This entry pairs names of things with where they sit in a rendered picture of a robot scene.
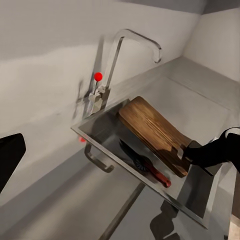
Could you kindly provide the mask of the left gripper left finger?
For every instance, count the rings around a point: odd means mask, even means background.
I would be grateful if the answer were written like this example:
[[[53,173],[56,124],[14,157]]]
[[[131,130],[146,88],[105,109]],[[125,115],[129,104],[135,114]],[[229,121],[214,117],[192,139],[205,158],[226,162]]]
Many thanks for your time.
[[[0,193],[26,152],[22,133],[0,138]]]

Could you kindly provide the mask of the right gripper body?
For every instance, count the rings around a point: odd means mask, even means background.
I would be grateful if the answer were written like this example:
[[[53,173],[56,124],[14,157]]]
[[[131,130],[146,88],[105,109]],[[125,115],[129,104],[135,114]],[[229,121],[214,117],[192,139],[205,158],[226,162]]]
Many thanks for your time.
[[[212,163],[209,161],[205,154],[205,148],[207,145],[202,146],[196,140],[193,140],[183,152],[185,156],[188,156],[192,159],[192,162],[200,166],[205,170],[210,176],[215,176],[219,169],[222,167],[221,163]]]

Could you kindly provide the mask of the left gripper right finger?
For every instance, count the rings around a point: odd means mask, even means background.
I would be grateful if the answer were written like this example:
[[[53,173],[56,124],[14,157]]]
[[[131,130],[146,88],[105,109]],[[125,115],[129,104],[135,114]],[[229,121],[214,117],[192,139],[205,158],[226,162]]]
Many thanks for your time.
[[[225,140],[224,151],[230,159],[228,162],[234,164],[240,173],[240,135],[235,133],[228,133]]]

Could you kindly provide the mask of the parer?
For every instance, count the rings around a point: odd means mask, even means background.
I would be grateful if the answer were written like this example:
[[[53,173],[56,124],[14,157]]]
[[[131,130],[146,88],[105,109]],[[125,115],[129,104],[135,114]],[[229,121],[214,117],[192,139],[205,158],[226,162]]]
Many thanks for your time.
[[[129,145],[127,145],[123,140],[121,140],[122,145],[138,160],[138,162],[142,163],[142,166],[149,170],[149,172],[154,175],[159,181],[165,184],[167,188],[172,185],[172,182],[164,176],[158,169],[156,169],[152,164],[142,158],[139,154],[137,154]]]

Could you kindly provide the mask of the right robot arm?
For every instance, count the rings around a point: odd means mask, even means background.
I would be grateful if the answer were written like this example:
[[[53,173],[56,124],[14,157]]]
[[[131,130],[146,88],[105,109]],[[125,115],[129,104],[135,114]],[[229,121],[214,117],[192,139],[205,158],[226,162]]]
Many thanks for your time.
[[[228,133],[240,135],[240,128],[233,127],[225,130],[220,138],[213,139],[210,143],[202,146],[196,140],[193,140],[183,152],[185,156],[192,159],[192,162],[200,166],[210,176],[215,176],[223,165],[229,162],[224,146]]]

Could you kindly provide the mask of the cutting board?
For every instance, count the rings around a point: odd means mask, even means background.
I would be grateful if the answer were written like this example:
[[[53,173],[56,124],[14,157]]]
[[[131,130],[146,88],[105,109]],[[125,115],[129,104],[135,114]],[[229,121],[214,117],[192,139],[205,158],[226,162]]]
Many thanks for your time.
[[[143,97],[134,98],[115,116],[178,177],[188,175],[193,161],[186,155],[180,159],[178,152],[191,142]]]

